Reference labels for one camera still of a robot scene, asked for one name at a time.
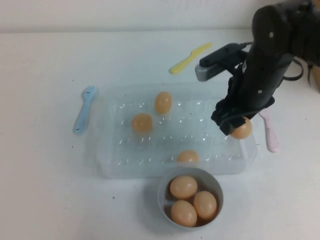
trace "plastic utensil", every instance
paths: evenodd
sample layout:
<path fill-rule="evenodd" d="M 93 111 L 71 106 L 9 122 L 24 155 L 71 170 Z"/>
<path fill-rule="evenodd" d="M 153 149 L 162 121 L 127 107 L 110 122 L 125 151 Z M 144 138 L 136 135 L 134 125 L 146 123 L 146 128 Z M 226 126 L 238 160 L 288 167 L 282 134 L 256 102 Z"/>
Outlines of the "plastic utensil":
<path fill-rule="evenodd" d="M 81 135 L 87 128 L 89 122 L 90 108 L 92 100 L 97 93 L 95 86 L 88 86 L 82 93 L 83 105 L 78 118 L 75 121 L 73 132 Z"/>
<path fill-rule="evenodd" d="M 172 68 L 170 68 L 169 72 L 171 74 L 180 73 L 193 59 L 195 59 L 203 51 L 205 51 L 206 49 L 210 48 L 211 46 L 212 46 L 212 43 L 209 42 L 209 43 L 203 44 L 203 45 L 197 47 L 196 49 L 192 50 L 190 56 L 188 56 L 187 58 L 185 58 L 181 62 L 177 63 Z"/>
<path fill-rule="evenodd" d="M 270 152 L 278 153 L 280 151 L 280 147 L 276 137 L 276 131 L 275 131 L 274 125 L 271 121 L 269 109 L 268 108 L 263 109 L 262 111 L 259 112 L 259 115 L 264 120 L 266 146 Z"/>

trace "white table surface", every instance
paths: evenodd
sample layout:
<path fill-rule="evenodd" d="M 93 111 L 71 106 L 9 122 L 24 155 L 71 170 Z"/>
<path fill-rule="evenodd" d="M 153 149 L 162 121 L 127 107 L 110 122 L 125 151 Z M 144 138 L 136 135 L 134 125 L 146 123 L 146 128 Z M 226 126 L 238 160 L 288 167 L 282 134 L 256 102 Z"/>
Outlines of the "white table surface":
<path fill-rule="evenodd" d="M 320 93 L 306 78 L 274 95 L 281 152 L 267 151 L 256 117 L 252 168 L 217 176 L 223 212 L 195 232 L 164 221 L 157 179 L 104 179 L 86 134 L 72 132 L 87 85 L 197 81 L 199 57 L 179 75 L 168 70 L 201 44 L 213 42 L 213 51 L 249 40 L 246 30 L 0 35 L 0 239 L 319 239 Z M 293 65 L 287 75 L 298 73 Z"/>

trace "white wall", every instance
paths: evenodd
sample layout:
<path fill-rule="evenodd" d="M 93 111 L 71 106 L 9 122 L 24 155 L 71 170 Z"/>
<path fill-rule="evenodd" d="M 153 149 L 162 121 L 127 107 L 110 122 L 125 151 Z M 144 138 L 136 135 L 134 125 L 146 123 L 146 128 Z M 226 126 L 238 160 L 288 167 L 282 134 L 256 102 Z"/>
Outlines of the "white wall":
<path fill-rule="evenodd" d="M 0 0 L 0 32 L 249 27 L 278 0 Z"/>

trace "yellow plastic knife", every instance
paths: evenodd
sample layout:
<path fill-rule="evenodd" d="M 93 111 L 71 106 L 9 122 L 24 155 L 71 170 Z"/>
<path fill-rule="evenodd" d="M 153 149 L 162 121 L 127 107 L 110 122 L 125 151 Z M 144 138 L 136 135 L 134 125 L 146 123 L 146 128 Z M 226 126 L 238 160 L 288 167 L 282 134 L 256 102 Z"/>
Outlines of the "yellow plastic knife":
<path fill-rule="evenodd" d="M 196 49 L 192 50 L 190 56 L 188 56 L 187 58 L 185 58 L 181 62 L 177 63 L 172 68 L 170 68 L 169 72 L 171 74 L 180 73 L 193 59 L 195 59 L 203 51 L 205 51 L 206 49 L 210 48 L 211 46 L 212 46 L 212 43 L 209 42 L 209 43 L 203 44 L 203 45 L 197 47 Z"/>

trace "clear plastic container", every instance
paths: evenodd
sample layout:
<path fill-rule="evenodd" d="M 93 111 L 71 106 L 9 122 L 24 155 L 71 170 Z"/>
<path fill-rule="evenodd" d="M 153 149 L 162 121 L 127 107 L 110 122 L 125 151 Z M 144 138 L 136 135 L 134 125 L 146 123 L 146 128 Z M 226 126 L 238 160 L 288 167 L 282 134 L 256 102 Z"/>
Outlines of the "clear plastic container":
<path fill-rule="evenodd" d="M 154 108 L 155 97 L 162 91 L 173 99 L 165 115 Z M 226 137 L 211 120 L 226 91 L 225 84 L 196 82 L 139 84 L 100 94 L 88 131 L 97 137 L 96 158 L 103 174 L 110 179 L 161 177 L 181 165 L 177 157 L 184 150 L 196 151 L 199 162 L 193 166 L 211 174 L 246 170 L 257 155 L 253 135 L 243 140 Z M 138 113 L 152 116 L 151 132 L 133 131 L 131 122 Z"/>

